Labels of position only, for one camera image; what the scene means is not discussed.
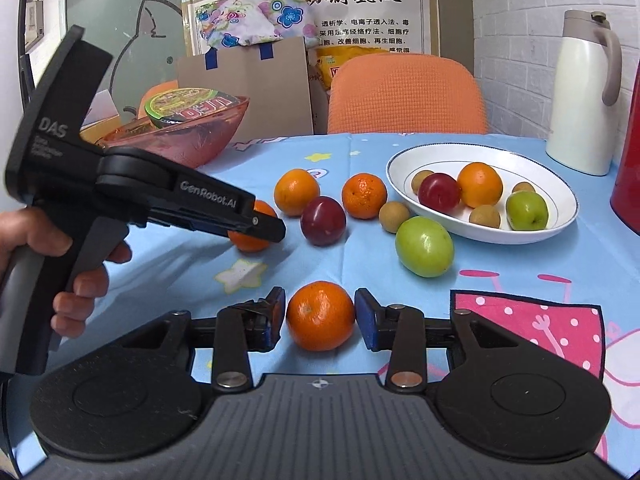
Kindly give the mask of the person's left hand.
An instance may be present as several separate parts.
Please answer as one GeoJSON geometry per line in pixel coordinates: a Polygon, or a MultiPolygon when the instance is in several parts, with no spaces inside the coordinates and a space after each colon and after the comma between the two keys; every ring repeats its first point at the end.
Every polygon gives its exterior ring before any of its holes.
{"type": "MultiPolygon", "coordinates": [[[[28,246],[44,256],[59,257],[72,246],[72,239],[58,229],[37,207],[1,214],[1,274],[6,273],[16,248],[28,246]]],[[[59,292],[53,299],[51,327],[62,337],[77,338],[93,314],[94,302],[106,295],[110,278],[104,263],[78,274],[71,292],[59,292]]]]}

